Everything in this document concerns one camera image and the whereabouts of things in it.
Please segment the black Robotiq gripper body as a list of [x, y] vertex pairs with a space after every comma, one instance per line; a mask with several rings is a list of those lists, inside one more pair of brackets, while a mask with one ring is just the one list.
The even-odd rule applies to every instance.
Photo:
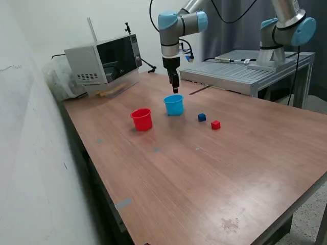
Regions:
[[180, 58], [162, 58], [163, 66], [167, 70], [168, 74], [172, 74], [177, 71], [177, 68], [180, 66]]

